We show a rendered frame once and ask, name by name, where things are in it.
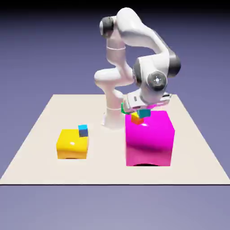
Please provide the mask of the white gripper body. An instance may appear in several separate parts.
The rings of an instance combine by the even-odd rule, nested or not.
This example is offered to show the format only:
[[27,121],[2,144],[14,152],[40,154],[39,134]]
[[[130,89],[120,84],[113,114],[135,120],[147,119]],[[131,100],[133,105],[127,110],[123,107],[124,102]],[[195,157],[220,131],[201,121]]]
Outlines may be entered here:
[[154,97],[154,102],[146,102],[141,97],[141,91],[136,90],[128,93],[123,100],[123,109],[125,112],[133,112],[143,109],[152,109],[154,107],[165,106],[170,101],[170,94],[164,93],[160,98]]

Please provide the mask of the small teal cube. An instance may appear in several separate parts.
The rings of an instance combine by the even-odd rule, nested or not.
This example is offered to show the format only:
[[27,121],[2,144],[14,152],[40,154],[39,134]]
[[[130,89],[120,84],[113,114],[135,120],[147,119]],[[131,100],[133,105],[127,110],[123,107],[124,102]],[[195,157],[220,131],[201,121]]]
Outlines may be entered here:
[[151,116],[151,110],[150,109],[141,109],[137,111],[137,114],[139,118],[145,118],[145,117],[150,117]]

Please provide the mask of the small green cube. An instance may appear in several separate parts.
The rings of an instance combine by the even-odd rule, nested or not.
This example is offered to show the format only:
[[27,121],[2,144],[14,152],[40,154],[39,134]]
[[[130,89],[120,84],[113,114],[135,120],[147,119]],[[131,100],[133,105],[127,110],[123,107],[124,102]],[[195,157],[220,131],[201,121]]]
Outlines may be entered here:
[[130,109],[130,106],[127,105],[125,102],[121,103],[121,112],[123,114],[129,115],[131,114],[133,111]]

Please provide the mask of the small orange cube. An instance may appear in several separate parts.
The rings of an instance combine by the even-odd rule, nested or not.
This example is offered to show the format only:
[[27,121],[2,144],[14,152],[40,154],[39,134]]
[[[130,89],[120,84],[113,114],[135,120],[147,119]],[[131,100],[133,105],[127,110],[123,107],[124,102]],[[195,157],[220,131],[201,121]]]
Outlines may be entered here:
[[133,122],[133,123],[139,125],[139,124],[144,123],[144,119],[141,118],[141,117],[138,115],[137,112],[133,112],[133,113],[131,114],[131,122]]

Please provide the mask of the small blue cube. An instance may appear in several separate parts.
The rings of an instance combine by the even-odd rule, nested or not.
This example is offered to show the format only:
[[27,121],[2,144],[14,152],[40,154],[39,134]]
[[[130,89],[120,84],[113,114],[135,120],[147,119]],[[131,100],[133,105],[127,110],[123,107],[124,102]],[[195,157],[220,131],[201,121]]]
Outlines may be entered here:
[[86,124],[78,125],[79,137],[88,137],[88,126]]

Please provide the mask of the large magenta box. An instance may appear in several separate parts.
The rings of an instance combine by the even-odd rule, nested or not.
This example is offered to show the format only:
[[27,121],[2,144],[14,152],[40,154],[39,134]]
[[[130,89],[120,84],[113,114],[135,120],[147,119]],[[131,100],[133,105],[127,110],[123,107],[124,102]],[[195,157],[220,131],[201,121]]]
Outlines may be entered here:
[[126,165],[170,166],[175,129],[166,111],[151,111],[143,123],[125,116]]

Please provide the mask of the large yellow box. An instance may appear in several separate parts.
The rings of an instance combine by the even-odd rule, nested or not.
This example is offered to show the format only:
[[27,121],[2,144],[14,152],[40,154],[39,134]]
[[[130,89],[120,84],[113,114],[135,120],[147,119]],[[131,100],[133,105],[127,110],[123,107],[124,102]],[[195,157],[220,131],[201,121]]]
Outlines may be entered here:
[[58,159],[87,159],[89,137],[78,129],[63,129],[56,143]]

